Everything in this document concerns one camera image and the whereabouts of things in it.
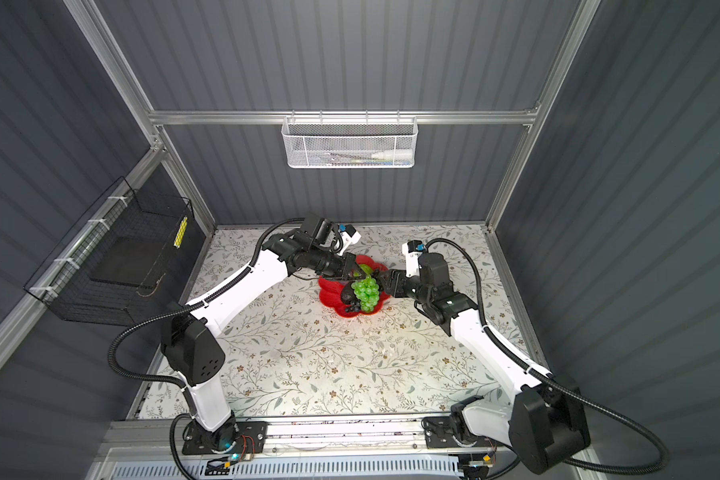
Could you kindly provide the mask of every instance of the aluminum frame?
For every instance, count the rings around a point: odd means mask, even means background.
[[[458,125],[531,125],[536,110],[507,111],[231,111],[231,110],[157,110],[149,115],[156,125],[281,125],[284,118],[294,117],[300,123],[395,123]]]
[[[151,144],[160,142],[167,147],[170,156],[165,159],[163,165],[178,189],[179,195],[192,200],[195,218],[202,231],[206,236],[211,235],[216,227],[213,214],[182,162],[181,156],[174,148],[173,142],[170,141],[167,132],[155,126],[149,119],[149,113],[154,110],[152,103],[136,78],[125,54],[117,44],[112,31],[106,25],[104,16],[96,6],[96,1],[64,0],[64,4],[115,84],[117,91],[120,92],[120,96],[146,139]]]
[[[576,53],[579,51],[579,47],[584,40],[587,30],[589,30],[597,8],[600,6],[600,1],[601,0],[581,0],[576,9],[576,15],[568,27],[565,40],[563,40],[560,46],[547,81],[544,83],[544,88],[541,90],[536,121],[528,127],[520,139],[512,160],[510,160],[507,167],[507,173],[504,175],[499,190],[496,193],[496,198],[490,206],[488,216],[485,218],[485,223],[488,225],[489,231],[496,230],[501,216],[504,215],[504,211],[507,209],[512,192],[514,192],[520,175],[523,173],[523,169],[534,151],[539,135],[547,123],[549,113],[554,106],[554,102],[557,100],[557,95],[563,87],[570,66],[573,64],[574,58],[576,58]]]
[[[514,318],[518,322],[518,328],[520,329],[520,334],[523,336],[523,340],[525,340],[525,346],[528,348],[528,356],[539,365],[549,369],[547,359],[544,358],[544,352],[541,351],[541,344],[539,344],[536,331],[530,322],[528,311],[525,309],[525,303],[523,303],[523,299],[520,296],[518,285],[514,282],[507,258],[504,256],[504,251],[499,244],[499,238],[495,232],[489,232],[485,226],[484,228],[485,242],[488,244],[490,257],[494,260],[501,285],[504,286],[504,292],[507,293],[510,308],[514,313]]]
[[[108,212],[112,206],[119,200],[113,197],[121,197],[128,191],[129,185],[138,188],[144,185],[144,182],[152,175],[154,169],[163,161],[167,154],[162,144],[158,144],[150,148],[139,160],[139,163],[132,169],[125,181],[120,182],[115,190],[110,194],[102,205],[91,215],[91,219],[101,218]],[[67,244],[61,251],[59,257],[66,257],[75,250],[85,239],[92,229],[93,222],[86,222],[86,225],[80,229],[77,235]],[[48,269],[40,276],[35,286],[46,284],[53,279],[61,268],[61,263],[53,262]],[[29,293],[21,297],[19,303],[10,311],[8,316],[0,323],[0,369],[8,361],[13,352],[19,347],[21,342],[27,336],[32,327],[38,322],[40,317],[46,312],[45,304],[39,302]]]
[[[263,421],[267,444],[262,455],[277,457],[396,455],[411,453],[481,453],[485,447],[426,446],[422,418],[448,413],[383,413],[338,416],[241,417],[239,422]],[[112,422],[94,458],[157,460],[170,458],[171,419]]]

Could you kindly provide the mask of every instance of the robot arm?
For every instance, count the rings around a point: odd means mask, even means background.
[[[414,300],[416,309],[443,331],[465,345],[498,380],[509,403],[499,405],[471,397],[451,407],[454,437],[463,444],[490,437],[511,446],[525,466],[541,474],[590,444],[584,408],[544,386],[528,373],[533,369],[577,391],[572,380],[552,376],[509,343],[491,325],[480,321],[478,305],[454,289],[448,264],[441,254],[429,253],[422,242],[402,246],[405,270],[386,270],[376,277],[384,292]],[[528,364],[523,370],[486,334]]]
[[[330,231],[335,241],[330,247],[323,246]],[[204,303],[201,308],[164,324],[163,353],[186,384],[184,397],[200,427],[196,434],[204,437],[209,449],[234,452],[240,435],[222,390],[220,370],[225,357],[216,338],[245,306],[301,268],[337,280],[355,279],[356,272],[365,275],[358,268],[355,255],[346,253],[347,246],[357,243],[359,238],[351,225],[339,226],[310,215],[299,229],[271,235],[254,265],[244,266],[191,301]],[[554,398],[484,333],[484,328],[492,329],[509,351],[537,372],[550,375],[492,326],[481,325],[478,305],[454,289],[448,264],[441,254],[427,252],[417,240],[403,245],[402,250],[406,269],[375,272],[380,287],[391,296],[413,299],[419,312],[476,355],[495,375],[510,400],[507,405],[498,405],[472,397],[456,404],[451,409],[454,437],[464,444],[490,437],[512,446],[526,466],[537,473],[585,448],[589,435],[580,404],[571,406],[570,402]],[[239,283],[218,297],[211,296],[249,267],[250,272]],[[342,295],[342,300],[349,305],[353,299]]]
[[[329,233],[334,241],[323,246]],[[354,254],[346,249],[360,240],[352,225],[339,225],[310,214],[298,229],[274,234],[262,245],[254,265],[246,265],[212,290],[190,301],[204,303],[201,308],[163,323],[161,350],[170,366],[184,381],[182,390],[190,413],[202,428],[200,435],[214,452],[226,452],[237,438],[234,414],[226,402],[220,371],[225,356],[216,338],[232,319],[269,287],[301,268],[337,279],[349,279],[360,272]],[[241,281],[228,285],[250,268]],[[221,295],[212,297],[228,288]]]

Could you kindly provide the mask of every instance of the red fruit bowl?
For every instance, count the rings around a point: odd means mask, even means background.
[[[372,269],[374,269],[374,271],[387,270],[386,265],[377,264],[370,256],[366,255],[358,255],[357,263],[368,265]],[[376,307],[374,307],[373,312],[347,312],[347,305],[342,303],[342,290],[344,290],[344,285],[349,282],[333,282],[324,278],[320,278],[318,279],[317,283],[320,285],[320,302],[327,308],[333,308],[339,316],[343,316],[344,318],[353,318],[354,316],[361,314],[373,315],[382,309],[382,307],[384,306],[384,300],[389,298],[389,295],[381,292],[378,296],[378,303],[376,303]]]

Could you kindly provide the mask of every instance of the black cable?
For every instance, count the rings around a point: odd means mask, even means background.
[[[496,335],[488,328],[488,322],[485,321],[485,312],[483,312],[483,295],[480,290],[480,272],[478,271],[477,266],[472,261],[472,258],[467,253],[466,250],[461,248],[460,245],[456,244],[452,240],[449,240],[447,238],[435,238],[427,242],[427,250],[429,250],[429,247],[433,244],[448,244],[452,247],[456,248],[461,255],[464,256],[465,259],[467,259],[467,262],[469,262],[469,265],[472,267],[472,272],[474,273],[474,281],[475,281],[475,288],[478,296],[478,314],[480,315],[480,324],[483,326],[483,331],[488,335],[488,338],[496,345],[496,347],[501,350],[503,354],[508,356],[513,362],[517,363],[521,369],[527,370],[529,365],[526,363],[526,361],[519,358],[517,355],[515,355],[511,350],[509,350],[505,344],[503,344],[499,338],[496,337]],[[530,369],[528,371],[530,375],[532,375],[533,378],[539,380],[549,388],[555,389],[558,392],[563,393],[563,395],[568,396],[569,398],[573,398],[574,400],[577,400],[578,402],[583,403],[584,405],[588,406],[589,408],[592,408],[593,410],[600,412],[604,414],[605,416],[611,417],[612,419],[616,420],[618,423],[621,423],[629,428],[632,428],[635,432],[641,434],[644,438],[646,438],[649,442],[651,442],[656,449],[659,451],[659,458],[655,460],[652,463],[647,463],[641,466],[608,466],[608,465],[601,465],[597,463],[591,463],[591,462],[583,462],[581,460],[576,460],[576,458],[567,458],[564,460],[565,463],[571,466],[575,466],[578,468],[586,468],[588,470],[594,470],[596,472],[603,472],[603,473],[610,473],[614,475],[645,475],[647,473],[653,473],[658,472],[662,468],[664,468],[667,463],[670,461],[670,450],[664,445],[664,442],[661,441],[661,438],[656,436],[651,430],[648,428],[645,428],[638,422],[635,422],[632,418],[629,418],[627,416],[621,415],[618,412],[615,412],[614,410],[611,410],[610,408],[603,406],[597,402],[594,402],[582,395],[579,395],[576,392],[573,392],[567,388],[565,388],[562,385],[559,385],[555,380],[547,378],[546,375],[537,372],[536,370]]]
[[[192,421],[192,415],[190,415],[189,413],[180,413],[171,422],[168,432],[168,445],[170,446],[170,455],[173,457],[173,463],[176,464],[176,468],[179,469],[179,472],[181,472],[181,475],[183,475],[186,480],[197,480],[196,477],[192,476],[192,474],[189,473],[183,465],[181,465],[181,459],[179,459],[179,452],[176,450],[176,424],[178,424],[179,420],[181,420],[182,418],[188,418],[190,421]]]
[[[334,224],[332,229],[333,240],[331,241],[330,252],[332,254],[337,254],[342,251],[342,248],[344,248],[344,239],[342,238],[342,233],[338,231],[338,224]]]
[[[496,473],[491,473],[489,476],[485,477],[484,480],[494,480],[494,478],[499,478],[500,476],[507,475],[519,464],[520,464],[520,457],[516,455],[511,464],[502,468],[501,470],[499,470]]]
[[[137,373],[132,372],[131,370],[126,370],[123,368],[118,362],[117,362],[117,347],[120,346],[120,344],[125,340],[125,338],[128,337],[131,333],[137,331],[138,329],[147,326],[153,322],[156,322],[158,320],[164,320],[173,318],[177,315],[183,315],[185,313],[192,312],[193,310],[197,310],[204,306],[206,302],[212,302],[214,299],[218,298],[221,294],[227,292],[230,288],[237,285],[240,280],[245,278],[248,273],[251,271],[250,265],[255,265],[256,261],[259,259],[259,252],[261,251],[262,244],[264,243],[264,240],[278,227],[283,226],[285,224],[294,224],[297,222],[303,222],[304,218],[290,218],[288,220],[284,220],[278,224],[270,226],[268,229],[265,230],[265,232],[259,237],[258,241],[256,242],[256,248],[253,251],[253,256],[251,257],[251,261],[248,265],[243,268],[243,270],[235,277],[233,278],[229,283],[218,289],[216,292],[211,293],[207,297],[205,297],[204,302],[197,302],[193,303],[192,305],[187,305],[181,310],[170,312],[170,313],[164,313],[163,315],[157,315],[153,316],[152,318],[139,323],[138,325],[134,325],[131,328],[128,328],[121,332],[118,336],[115,337],[115,340],[112,341],[112,344],[110,345],[109,351],[106,353],[106,361],[109,363],[110,368],[115,371],[115,373],[124,376],[128,379],[134,379],[134,380],[142,380],[144,382],[166,382],[166,383],[173,383],[173,385],[178,386],[180,389],[183,389],[185,387],[184,382],[181,379],[177,379],[172,376],[167,375],[147,375],[145,373]]]
[[[306,280],[307,282],[309,282],[311,280],[319,280],[319,278],[320,278],[319,276],[314,276],[312,278],[308,278],[308,277],[304,277],[304,276],[298,276],[297,274],[291,274],[291,276],[295,276],[299,280]]]

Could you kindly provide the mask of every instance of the grape cluster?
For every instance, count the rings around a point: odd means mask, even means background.
[[[355,296],[360,300],[360,308],[362,311],[370,313],[373,312],[373,309],[378,303],[378,284],[375,279],[371,278],[373,269],[370,266],[360,264],[360,268],[366,273],[366,277],[363,280],[356,280],[352,283],[352,289],[355,291]]]

